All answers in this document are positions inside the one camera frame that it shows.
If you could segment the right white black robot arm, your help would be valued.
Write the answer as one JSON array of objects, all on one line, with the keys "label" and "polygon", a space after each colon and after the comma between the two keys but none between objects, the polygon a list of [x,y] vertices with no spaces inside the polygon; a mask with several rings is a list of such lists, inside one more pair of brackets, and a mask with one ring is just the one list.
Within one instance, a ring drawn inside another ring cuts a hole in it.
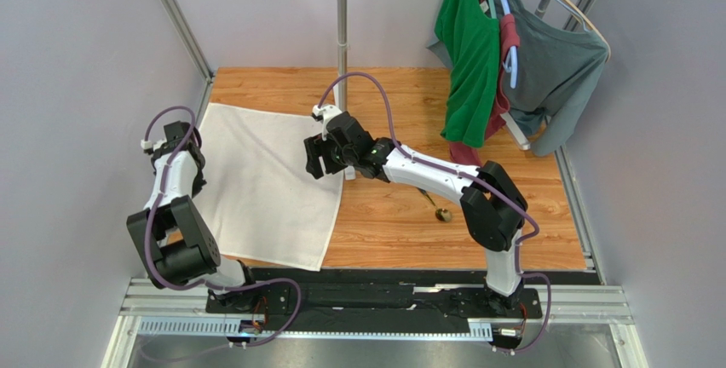
[{"label": "right white black robot arm", "polygon": [[387,137],[374,139],[333,105],[314,107],[312,117],[322,131],[304,141],[309,174],[319,179],[353,169],[366,179],[408,185],[457,204],[470,237],[485,250],[491,301],[508,309],[519,304],[523,281],[517,241],[527,202],[501,165],[448,163]]}]

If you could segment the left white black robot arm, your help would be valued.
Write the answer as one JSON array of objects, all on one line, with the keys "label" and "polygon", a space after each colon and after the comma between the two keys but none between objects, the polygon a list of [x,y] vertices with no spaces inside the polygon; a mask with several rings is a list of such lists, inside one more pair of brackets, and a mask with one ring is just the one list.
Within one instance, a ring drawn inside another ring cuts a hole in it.
[{"label": "left white black robot arm", "polygon": [[232,288],[256,283],[242,261],[222,256],[193,199],[206,185],[198,130],[189,122],[164,126],[164,138],[141,143],[153,167],[153,190],[126,227],[158,289],[189,290],[206,285],[223,297]]}]

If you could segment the white cloth napkin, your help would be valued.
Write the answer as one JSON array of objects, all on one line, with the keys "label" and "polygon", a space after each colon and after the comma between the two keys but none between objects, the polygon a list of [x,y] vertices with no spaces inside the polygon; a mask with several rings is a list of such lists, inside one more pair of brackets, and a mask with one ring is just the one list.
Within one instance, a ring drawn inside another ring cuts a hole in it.
[{"label": "white cloth napkin", "polygon": [[314,179],[303,142],[310,117],[207,107],[206,185],[194,203],[225,256],[318,271],[335,227],[343,175]]}]

